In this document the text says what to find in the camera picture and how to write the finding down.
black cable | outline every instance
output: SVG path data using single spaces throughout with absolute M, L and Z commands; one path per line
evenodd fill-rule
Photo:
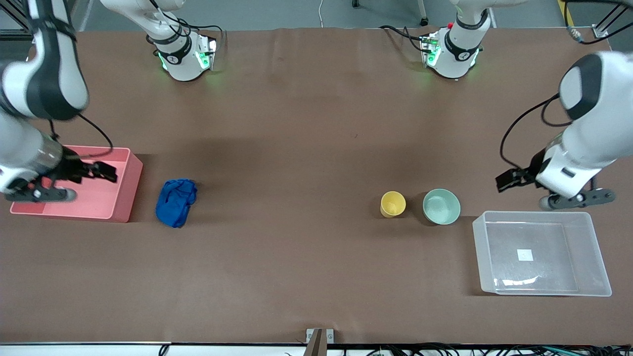
M 408 356 L 402 349 L 395 347 L 394 345 L 387 345 L 387 349 L 391 351 L 393 356 Z
M 186 26 L 186 27 L 188 27 L 189 29 L 196 29 L 196 30 L 204 30 L 204 29 L 218 29 L 218 30 L 220 31 L 220 33 L 222 33 L 222 34 L 226 32 L 226 31 L 224 31 L 224 30 L 223 30 L 220 26 L 218 26 L 218 25 L 208 25 L 208 26 L 189 25 L 189 23 L 188 23 L 188 22 L 186 22 L 185 20 L 183 20 L 183 19 L 181 19 L 181 18 L 179 18 L 179 17 L 173 18 L 173 17 L 171 17 L 171 16 L 169 16 L 169 15 L 165 15 L 165 17 L 167 17 L 167 18 L 168 18 L 168 19 L 170 19 L 171 21 L 176 21 L 176 22 L 178 22 L 178 24 L 183 25 L 183 26 Z
M 549 104 L 552 101 L 554 101 L 554 100 L 556 100 L 558 98 L 560 98 L 560 95 L 557 93 L 556 95 L 554 95 L 551 98 L 549 98 L 548 102 L 545 103 L 545 105 L 543 105 L 543 108 L 541 109 L 541 122 L 546 124 L 547 126 L 550 126 L 550 127 L 565 127 L 565 126 L 571 125 L 572 122 L 573 122 L 573 121 L 569 121 L 569 122 L 563 122 L 562 124 L 554 124 L 554 123 L 551 123 L 551 122 L 549 122 L 549 121 L 547 121 L 545 119 L 545 111 L 548 109 Z
M 507 159 L 507 157 L 503 154 L 503 146 L 506 143 L 506 139 L 508 138 L 508 135 L 510 135 L 510 132 L 512 131 L 512 129 L 514 129 L 514 126 L 516 126 L 518 124 L 519 121 L 521 121 L 524 117 L 526 117 L 529 113 L 531 113 L 532 111 L 540 108 L 541 106 L 545 105 L 548 103 L 548 101 L 550 101 L 551 98 L 536 104 L 535 106 L 533 106 L 532 108 L 529 108 L 526 112 L 522 113 L 516 120 L 514 120 L 514 122 L 510 125 L 510 127 L 508 128 L 508 130 L 506 131 L 506 133 L 503 135 L 503 138 L 501 139 L 501 144 L 499 145 L 499 156 L 501 157 L 501 159 L 506 162 L 507 164 L 515 167 L 516 169 L 519 170 L 523 170 L 523 168 L 521 168 L 521 166 L 517 165 L 516 163 L 512 162 L 511 160 Z
M 619 19 L 620 16 L 622 16 L 622 14 L 624 14 L 627 11 L 626 8 L 622 9 L 622 11 L 620 11 L 619 14 L 615 15 L 615 17 L 613 19 L 611 19 L 611 21 L 609 23 L 606 24 L 605 29 L 608 29 L 609 26 L 613 25 L 613 23 L 615 22 L 615 20 Z
M 48 124 L 51 126 L 51 138 L 53 139 L 53 141 L 57 142 L 57 140 L 60 138 L 60 135 L 57 135 L 57 132 L 55 132 L 55 124 L 51 119 L 48 119 Z
M 169 345 L 161 346 L 160 350 L 158 350 L 158 356 L 165 356 L 167 354 L 167 351 L 169 351 Z
M 107 151 L 104 151 L 102 153 L 96 153 L 94 155 L 80 155 L 80 156 L 69 156 L 67 157 L 67 159 L 69 160 L 81 160 L 83 158 L 97 158 L 97 157 L 103 157 L 103 156 L 107 156 L 110 153 L 112 153 L 112 151 L 114 151 L 114 145 L 112 144 L 112 140 L 110 139 L 110 137 L 108 137 L 108 135 L 103 132 L 103 130 L 101 130 L 101 128 L 99 126 L 97 126 L 94 122 L 88 120 L 87 117 L 83 116 L 82 114 L 78 114 L 77 116 L 79 116 L 80 118 L 84 119 L 84 121 L 86 121 L 88 124 L 90 124 L 92 127 L 94 127 L 97 131 L 99 131 L 99 133 L 106 139 L 106 141 L 108 142 L 108 145 L 110 146 L 108 148 Z
M 167 15 L 163 12 L 163 10 L 162 10 L 160 7 L 158 7 L 158 4 L 156 4 L 156 0 L 149 0 L 149 2 L 150 2 L 150 3 L 151 3 L 151 4 L 152 4 L 152 5 L 153 5 L 153 6 L 154 6 L 154 7 L 155 7 L 155 8 L 156 8 L 156 9 L 157 9 L 157 10 L 158 10 L 158 11 L 159 11 L 159 12 L 160 12 L 163 16 L 164 16 L 164 17 L 165 17 L 165 18 L 170 18 L 169 16 L 167 16 Z M 181 34 L 181 33 L 180 33 L 180 29 L 175 30 L 175 29 L 172 27 L 172 24 L 171 24 L 171 23 L 169 23 L 169 21 L 167 21 L 167 25 L 168 25 L 168 26 L 169 26 L 169 28 L 173 31 L 173 33 L 174 33 L 174 34 L 177 34 L 177 35 L 178 35 L 178 37 L 189 37 L 189 34 Z
M 412 45 L 415 49 L 417 49 L 418 51 L 420 51 L 420 52 L 423 52 L 423 53 L 431 53 L 431 51 L 429 51 L 428 49 L 422 49 L 422 48 L 418 47 L 418 46 L 415 44 L 415 42 L 413 42 L 413 40 L 419 41 L 423 35 L 420 35 L 420 36 L 417 36 L 417 37 L 413 37 L 413 36 L 411 36 L 411 34 L 409 33 L 409 29 L 408 29 L 408 28 L 406 28 L 406 26 L 404 26 L 404 27 L 403 27 L 404 32 L 402 32 L 402 31 L 398 30 L 396 27 L 389 26 L 389 25 L 380 26 L 379 28 L 380 28 L 380 29 L 382 29 L 382 30 L 392 30 L 392 31 L 394 31 L 395 33 L 399 34 L 400 36 L 402 36 L 402 37 L 404 37 L 404 38 L 408 38 L 408 39 L 409 39 L 409 41 L 411 42 L 411 45 Z
M 406 33 L 406 36 L 409 37 L 409 42 L 411 42 L 411 45 L 415 49 L 417 49 L 418 51 L 423 52 L 423 53 L 431 53 L 431 51 L 429 49 L 422 49 L 422 48 L 416 46 L 416 44 L 413 42 L 413 39 L 411 38 L 411 35 L 409 34 L 409 30 L 406 28 L 406 26 L 403 27 L 403 30 Z
M 600 27 L 600 25 L 602 25 L 602 23 L 605 22 L 606 19 L 609 18 L 609 16 L 611 16 L 615 12 L 615 10 L 619 9 L 620 6 L 622 6 L 622 5 L 617 4 L 613 9 L 611 9 L 611 11 L 609 11 L 609 13 L 606 14 L 606 16 L 602 20 L 600 20 L 600 22 L 598 22 L 598 24 L 596 25 L 596 28 Z
M 380 27 L 379 27 L 379 29 L 381 29 L 381 30 L 392 30 L 393 32 L 395 32 L 395 33 L 399 34 L 399 35 L 400 35 L 400 36 L 402 36 L 402 37 L 408 37 L 408 38 L 411 38 L 411 36 L 410 36 L 410 35 L 405 34 L 404 32 L 402 32 L 402 31 L 398 30 L 396 27 L 393 27 L 393 26 L 383 25 L 383 26 L 380 26 Z
M 567 13 L 568 13 L 567 6 L 568 6 L 568 3 L 570 3 L 570 2 L 572 2 L 572 1 L 565 1 L 565 8 L 563 9 L 563 14 L 564 14 L 563 18 L 565 19 L 565 27 L 569 27 L 569 19 L 568 19 L 568 15 L 567 15 Z M 624 25 L 624 26 L 620 27 L 619 29 L 613 31 L 612 33 L 610 33 L 610 34 L 608 34 L 608 35 L 606 35 L 604 37 L 600 37 L 599 39 L 595 39 L 595 40 L 589 41 L 589 42 L 586 42 L 585 40 L 582 40 L 582 41 L 578 41 L 578 43 L 581 43 L 581 44 L 595 44 L 595 43 L 598 43 L 598 42 L 602 42 L 602 41 L 604 41 L 606 39 L 609 39 L 609 38 L 619 34 L 620 32 L 626 30 L 627 28 L 629 28 L 631 26 L 633 26 L 633 22 L 629 23 L 628 25 Z

pink plastic bin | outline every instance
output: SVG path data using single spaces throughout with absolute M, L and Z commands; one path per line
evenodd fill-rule
M 104 147 L 67 147 L 79 155 L 93 155 L 107 150 Z M 141 179 L 143 163 L 129 148 L 115 148 L 107 156 L 84 161 L 101 161 L 116 167 L 117 182 L 85 178 L 82 184 L 59 181 L 55 184 L 56 187 L 68 188 L 77 192 L 77 198 L 74 201 L 69 203 L 13 203 L 11 213 L 49 219 L 128 222 L 136 189 Z

gray floor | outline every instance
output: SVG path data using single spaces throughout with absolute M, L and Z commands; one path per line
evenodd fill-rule
M 137 30 L 127 19 L 111 13 L 93 0 L 85 30 Z M 417 27 L 420 11 L 417 0 L 323 0 L 321 14 L 325 27 L 375 28 L 381 25 Z M 319 27 L 320 0 L 188 0 L 176 11 L 190 23 L 217 24 L 231 30 L 272 30 Z M 454 21 L 455 8 L 448 0 L 425 2 L 430 23 L 445 26 Z M 531 0 L 515 8 L 496 9 L 500 27 L 557 27 L 563 18 L 556 0 Z
M 610 4 L 570 4 L 569 11 L 572 14 L 573 24 L 575 26 L 591 26 L 594 23 L 599 23 L 613 7 L 614 5 Z M 631 22 L 633 22 L 633 11 L 627 11 L 611 25 L 610 32 Z M 633 51 L 632 31 L 633 29 L 624 30 L 609 39 L 611 48 L 623 52 Z
M 99 0 L 76 0 L 73 24 L 78 30 L 140 30 L 130 20 L 108 11 Z M 353 8 L 351 0 L 323 0 L 321 14 L 324 27 L 375 28 L 381 25 L 417 27 L 420 12 L 417 0 L 360 0 Z M 188 0 L 176 11 L 179 17 L 198 25 L 215 24 L 229 31 L 271 30 L 278 28 L 319 27 L 320 0 Z M 431 25 L 445 26 L 454 21 L 455 8 L 448 0 L 426 0 Z M 576 25 L 597 23 L 612 8 L 603 4 L 571 4 Z M 530 0 L 525 4 L 494 10 L 497 27 L 562 27 L 560 7 L 556 0 Z M 633 21 L 633 12 L 619 19 L 613 29 Z M 15 28 L 16 24 L 0 11 L 0 29 Z M 633 51 L 629 31 L 611 40 L 613 49 Z M 28 46 L 0 41 L 0 59 L 18 59 Z

transparent storage bin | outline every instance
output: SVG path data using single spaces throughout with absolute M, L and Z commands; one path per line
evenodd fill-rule
M 473 233 L 486 292 L 611 296 L 588 213 L 484 212 Z

green ceramic bowl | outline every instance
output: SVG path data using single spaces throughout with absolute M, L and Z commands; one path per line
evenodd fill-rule
M 461 205 L 455 194 L 446 189 L 433 189 L 422 202 L 424 215 L 438 225 L 452 224 L 460 217 Z

